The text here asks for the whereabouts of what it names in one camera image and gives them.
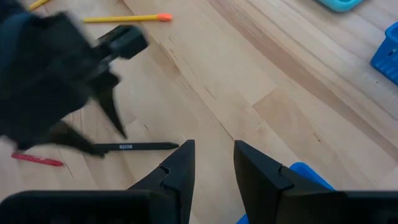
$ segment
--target yellow pencil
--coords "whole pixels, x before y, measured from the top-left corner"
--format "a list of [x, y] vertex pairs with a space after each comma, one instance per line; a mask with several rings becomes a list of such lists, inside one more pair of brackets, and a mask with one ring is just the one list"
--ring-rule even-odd
[[116, 17], [88, 17], [84, 18], [83, 22], [140, 22], [140, 21], [171, 21], [173, 15], [163, 13], [149, 16], [116, 16]]
[[37, 2], [33, 3], [30, 5], [29, 9], [30, 10], [34, 10], [37, 9], [38, 7], [44, 5], [46, 2], [48, 2], [49, 0], [38, 0]]

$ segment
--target floor plank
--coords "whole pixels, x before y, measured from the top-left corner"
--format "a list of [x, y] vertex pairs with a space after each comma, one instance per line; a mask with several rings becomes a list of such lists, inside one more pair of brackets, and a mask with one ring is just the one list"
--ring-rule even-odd
[[[33, 0], [25, 0], [27, 5]], [[195, 139], [191, 223], [234, 223], [244, 213], [233, 168], [242, 139], [289, 166], [310, 164], [336, 189], [396, 189], [398, 88], [369, 61], [398, 20], [394, 0], [337, 14], [314, 0], [52, 0], [37, 13], [86, 16], [169, 12], [136, 23], [150, 47], [113, 69], [128, 141]], [[97, 38], [117, 24], [82, 24]], [[96, 142], [122, 139], [98, 107], [66, 118]], [[27, 189], [126, 189], [171, 152], [96, 159], [35, 147], [63, 168], [15, 161], [1, 141], [0, 198]]]

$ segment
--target blue plastic object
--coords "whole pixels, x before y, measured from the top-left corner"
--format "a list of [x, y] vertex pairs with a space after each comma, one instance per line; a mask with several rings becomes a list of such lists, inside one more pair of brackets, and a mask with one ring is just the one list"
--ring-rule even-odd
[[318, 0], [336, 12], [346, 12], [363, 0]]
[[398, 22], [386, 30], [386, 39], [372, 58], [371, 65], [398, 85]]
[[[334, 188], [330, 184], [328, 184], [328, 182], [326, 182], [313, 169], [311, 169], [311, 167], [303, 162], [296, 162], [295, 164], [290, 166], [290, 169], [300, 174], [301, 176], [326, 187], [327, 189], [334, 190]], [[248, 216], [244, 214], [243, 217], [236, 224], [249, 224]]]

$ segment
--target orange pencil eraser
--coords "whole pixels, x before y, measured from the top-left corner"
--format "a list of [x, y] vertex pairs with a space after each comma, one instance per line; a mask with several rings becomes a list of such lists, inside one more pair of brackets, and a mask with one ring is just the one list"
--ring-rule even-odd
[[169, 13], [161, 13], [161, 14], [157, 15], [157, 19], [159, 21], [171, 21], [173, 19], [173, 15], [171, 15]]

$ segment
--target teal toy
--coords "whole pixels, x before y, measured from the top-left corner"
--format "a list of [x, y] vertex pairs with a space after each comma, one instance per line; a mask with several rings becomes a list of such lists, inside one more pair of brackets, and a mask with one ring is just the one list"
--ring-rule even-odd
[[346, 12], [364, 0], [318, 0], [336, 12]]

